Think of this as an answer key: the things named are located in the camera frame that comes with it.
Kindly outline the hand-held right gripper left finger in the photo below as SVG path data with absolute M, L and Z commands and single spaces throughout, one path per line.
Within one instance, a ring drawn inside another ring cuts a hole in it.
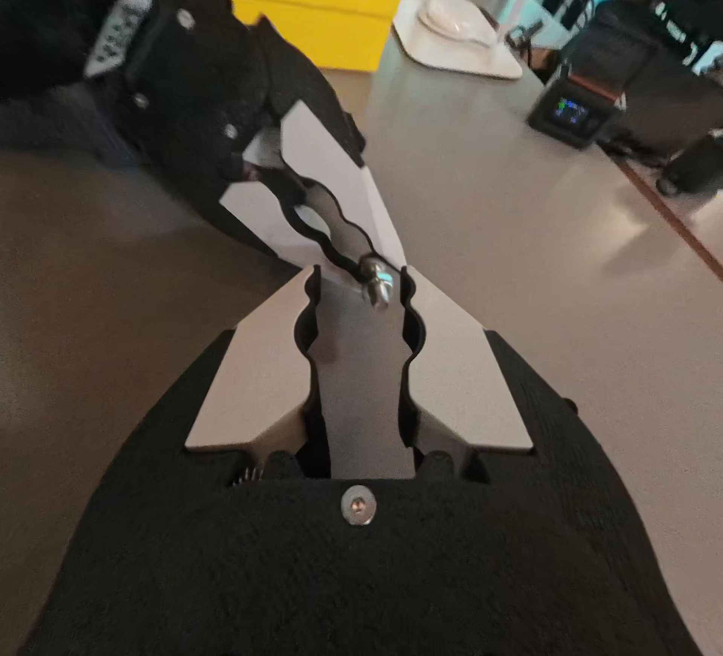
M 238 322 L 186 437 L 190 452 L 301 457 L 308 476 L 330 475 L 317 366 L 321 269 L 308 266 Z

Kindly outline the steel hex bolt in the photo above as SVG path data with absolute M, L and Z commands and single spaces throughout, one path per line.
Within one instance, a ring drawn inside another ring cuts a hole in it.
M 376 311 L 387 310 L 395 290 L 395 280 L 389 266 L 382 259 L 367 255 L 359 262 L 359 273 L 366 302 Z

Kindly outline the black charger box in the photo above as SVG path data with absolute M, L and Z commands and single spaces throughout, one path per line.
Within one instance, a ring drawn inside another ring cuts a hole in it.
M 722 129 L 685 147 L 664 165 L 656 190 L 667 197 L 710 196 L 722 190 Z

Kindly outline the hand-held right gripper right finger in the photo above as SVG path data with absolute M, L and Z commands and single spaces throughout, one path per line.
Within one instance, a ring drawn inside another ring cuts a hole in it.
M 401 273 L 400 435 L 422 456 L 529 454 L 534 444 L 485 328 L 411 266 Z

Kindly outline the black label printer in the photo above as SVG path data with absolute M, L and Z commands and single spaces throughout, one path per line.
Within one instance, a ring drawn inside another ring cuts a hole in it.
M 626 109 L 623 90 L 585 77 L 563 61 L 544 85 L 526 123 L 540 134 L 581 151 L 595 143 Z

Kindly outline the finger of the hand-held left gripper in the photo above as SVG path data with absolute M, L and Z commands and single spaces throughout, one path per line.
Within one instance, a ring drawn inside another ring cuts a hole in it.
M 294 173 L 324 186 L 340 215 L 368 237 L 372 251 L 394 268 L 406 255 L 370 169 L 357 165 L 312 110 L 296 101 L 281 120 L 281 159 Z
M 319 265 L 323 274 L 358 274 L 363 234 L 340 216 L 330 193 L 291 170 L 244 170 L 221 206 L 276 256 L 300 269 Z

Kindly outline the wooden instruction board stand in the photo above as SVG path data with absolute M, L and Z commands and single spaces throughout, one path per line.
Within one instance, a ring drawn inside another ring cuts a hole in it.
M 529 0 L 512 0 L 507 16 L 493 24 L 469 0 L 401 0 L 393 31 L 404 53 L 430 69 L 516 81 L 519 56 L 505 45 L 505 35 L 521 24 Z

